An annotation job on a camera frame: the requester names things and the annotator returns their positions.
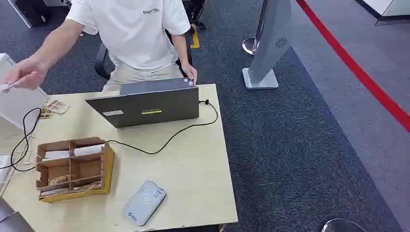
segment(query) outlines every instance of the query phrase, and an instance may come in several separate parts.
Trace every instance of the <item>khaki pants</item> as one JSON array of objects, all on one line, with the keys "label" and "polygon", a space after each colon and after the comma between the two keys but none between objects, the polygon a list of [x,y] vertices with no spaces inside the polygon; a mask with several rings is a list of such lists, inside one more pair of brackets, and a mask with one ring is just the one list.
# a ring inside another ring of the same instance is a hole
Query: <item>khaki pants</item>
[{"label": "khaki pants", "polygon": [[111,73],[111,78],[108,80],[102,89],[103,92],[119,91],[122,84],[154,81],[163,79],[173,79],[184,77],[179,70],[177,64],[172,64],[168,67],[155,72],[139,72],[126,64],[119,64]]}]

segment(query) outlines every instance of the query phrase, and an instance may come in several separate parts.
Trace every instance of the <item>cash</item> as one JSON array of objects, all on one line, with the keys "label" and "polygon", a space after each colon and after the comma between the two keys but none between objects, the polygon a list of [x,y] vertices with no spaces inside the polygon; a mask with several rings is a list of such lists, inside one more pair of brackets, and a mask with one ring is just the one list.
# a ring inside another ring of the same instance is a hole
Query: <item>cash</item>
[{"label": "cash", "polygon": [[46,107],[47,110],[50,110],[59,115],[63,115],[68,110],[68,108],[70,107],[58,100],[48,102]]},{"label": "cash", "polygon": [[51,118],[53,116],[53,112],[51,110],[47,110],[44,106],[41,108],[40,119]]}]

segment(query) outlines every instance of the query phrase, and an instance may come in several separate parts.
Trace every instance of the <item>man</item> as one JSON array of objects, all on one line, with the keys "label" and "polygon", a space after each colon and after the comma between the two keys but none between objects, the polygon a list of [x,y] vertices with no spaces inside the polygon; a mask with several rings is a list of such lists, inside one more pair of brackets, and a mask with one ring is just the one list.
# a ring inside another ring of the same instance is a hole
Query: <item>man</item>
[{"label": "man", "polygon": [[183,77],[175,64],[178,57],[185,74],[196,83],[197,71],[188,63],[183,35],[189,29],[182,0],[73,0],[64,23],[36,53],[16,64],[4,83],[37,88],[82,31],[99,32],[116,64],[103,91],[119,90],[124,83]]}]

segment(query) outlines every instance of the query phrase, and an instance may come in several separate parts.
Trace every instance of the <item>laptop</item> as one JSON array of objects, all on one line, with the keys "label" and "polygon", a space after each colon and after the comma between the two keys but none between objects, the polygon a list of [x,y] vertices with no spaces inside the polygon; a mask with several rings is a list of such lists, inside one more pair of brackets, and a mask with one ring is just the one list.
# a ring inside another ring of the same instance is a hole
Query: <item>laptop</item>
[{"label": "laptop", "polygon": [[188,78],[124,84],[120,95],[86,99],[116,128],[199,117],[198,87]]}]

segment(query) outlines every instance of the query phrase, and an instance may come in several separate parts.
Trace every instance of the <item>red line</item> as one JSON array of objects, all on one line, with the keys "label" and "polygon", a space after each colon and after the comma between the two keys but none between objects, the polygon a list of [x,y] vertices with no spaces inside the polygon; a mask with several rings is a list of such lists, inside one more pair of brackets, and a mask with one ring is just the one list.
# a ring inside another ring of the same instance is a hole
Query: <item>red line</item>
[{"label": "red line", "polygon": [[410,116],[394,102],[369,75],[357,64],[356,61],[348,54],[348,52],[340,45],[337,39],[324,26],[320,19],[315,15],[312,9],[308,6],[305,0],[296,0],[305,14],[309,17],[315,27],[322,34],[324,39],[333,48],[342,61],[349,67],[359,81],[370,91],[371,94],[386,108],[396,120],[410,132]]}]

